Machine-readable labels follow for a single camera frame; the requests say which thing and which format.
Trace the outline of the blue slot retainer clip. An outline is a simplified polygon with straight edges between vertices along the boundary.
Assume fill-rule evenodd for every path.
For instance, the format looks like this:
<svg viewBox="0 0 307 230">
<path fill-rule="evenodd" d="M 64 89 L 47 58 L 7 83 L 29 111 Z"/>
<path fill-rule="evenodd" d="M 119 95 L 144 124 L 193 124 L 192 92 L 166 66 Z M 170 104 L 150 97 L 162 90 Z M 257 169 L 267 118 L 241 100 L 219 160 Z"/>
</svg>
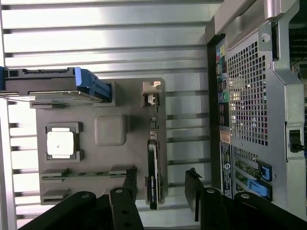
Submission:
<svg viewBox="0 0 307 230">
<path fill-rule="evenodd" d="M 264 163 L 262 161 L 258 161 L 258 170 L 259 170 L 261 179 L 267 182 L 272 181 L 272 166 L 271 165 Z"/>
<path fill-rule="evenodd" d="M 248 189 L 255 192 L 262 198 L 272 201 L 272 186 L 262 180 L 248 179 Z"/>
</svg>

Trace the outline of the hard disk in blue caddy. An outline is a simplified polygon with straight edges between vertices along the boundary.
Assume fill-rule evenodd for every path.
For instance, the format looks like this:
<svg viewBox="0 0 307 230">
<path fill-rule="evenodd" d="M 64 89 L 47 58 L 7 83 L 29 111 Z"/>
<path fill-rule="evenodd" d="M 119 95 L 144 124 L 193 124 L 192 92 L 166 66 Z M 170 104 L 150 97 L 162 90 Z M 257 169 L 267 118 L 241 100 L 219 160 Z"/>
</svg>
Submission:
<svg viewBox="0 0 307 230">
<path fill-rule="evenodd" d="M 41 105 L 109 103 L 111 84 L 87 69 L 9 69 L 0 67 L 0 98 Z"/>
</svg>

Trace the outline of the open grey PC case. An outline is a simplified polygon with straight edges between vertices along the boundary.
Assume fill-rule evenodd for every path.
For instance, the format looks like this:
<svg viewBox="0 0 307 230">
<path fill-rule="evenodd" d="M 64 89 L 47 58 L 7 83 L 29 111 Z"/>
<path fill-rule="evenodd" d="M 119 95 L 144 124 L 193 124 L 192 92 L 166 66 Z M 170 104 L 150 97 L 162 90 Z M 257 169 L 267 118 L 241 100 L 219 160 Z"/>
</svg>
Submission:
<svg viewBox="0 0 307 230">
<path fill-rule="evenodd" d="M 212 186 L 232 198 L 262 180 L 307 219 L 307 0 L 223 0 L 205 37 Z"/>
</svg>

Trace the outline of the grey plastic parts rack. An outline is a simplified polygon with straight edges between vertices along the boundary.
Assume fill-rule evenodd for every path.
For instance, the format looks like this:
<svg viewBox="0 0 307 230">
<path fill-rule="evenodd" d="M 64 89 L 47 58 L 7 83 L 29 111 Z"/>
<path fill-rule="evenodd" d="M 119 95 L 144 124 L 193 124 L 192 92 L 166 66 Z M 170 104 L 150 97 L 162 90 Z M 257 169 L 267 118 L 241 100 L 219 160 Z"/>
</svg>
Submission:
<svg viewBox="0 0 307 230">
<path fill-rule="evenodd" d="M 150 107 L 142 107 L 143 82 L 160 81 L 158 141 L 163 204 L 167 196 L 167 153 L 165 82 L 161 78 L 107 80 L 112 87 L 109 103 L 41 105 L 36 110 L 37 150 L 42 205 L 55 205 L 79 191 L 97 196 L 120 185 L 125 177 L 86 177 L 43 180 L 42 174 L 122 172 L 137 169 L 136 198 L 149 205 L 148 153 Z M 74 133 L 74 154 L 69 159 L 52 159 L 47 154 L 47 132 L 53 127 Z"/>
</svg>

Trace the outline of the silver CPU chip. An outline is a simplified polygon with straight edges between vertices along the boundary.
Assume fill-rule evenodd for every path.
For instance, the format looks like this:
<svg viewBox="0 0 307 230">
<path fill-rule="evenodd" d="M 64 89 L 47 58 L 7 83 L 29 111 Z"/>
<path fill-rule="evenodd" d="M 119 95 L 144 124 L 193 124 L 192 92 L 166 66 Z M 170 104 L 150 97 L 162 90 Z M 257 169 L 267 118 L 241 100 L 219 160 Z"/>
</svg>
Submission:
<svg viewBox="0 0 307 230">
<path fill-rule="evenodd" d="M 69 128 L 53 127 L 47 132 L 47 154 L 52 159 L 69 159 L 74 154 L 74 133 Z"/>
</svg>

